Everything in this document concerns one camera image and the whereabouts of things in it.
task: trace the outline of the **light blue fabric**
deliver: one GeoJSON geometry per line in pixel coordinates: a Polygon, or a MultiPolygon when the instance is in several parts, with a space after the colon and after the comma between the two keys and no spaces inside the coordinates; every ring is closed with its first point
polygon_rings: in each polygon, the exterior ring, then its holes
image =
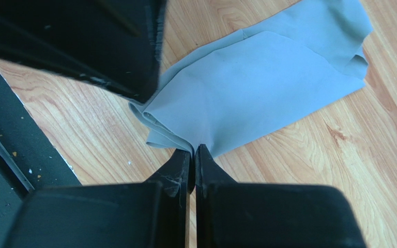
{"type": "Polygon", "coordinates": [[[216,157],[362,88],[371,31],[358,0],[303,0],[196,49],[130,108],[149,145],[216,157]]]}

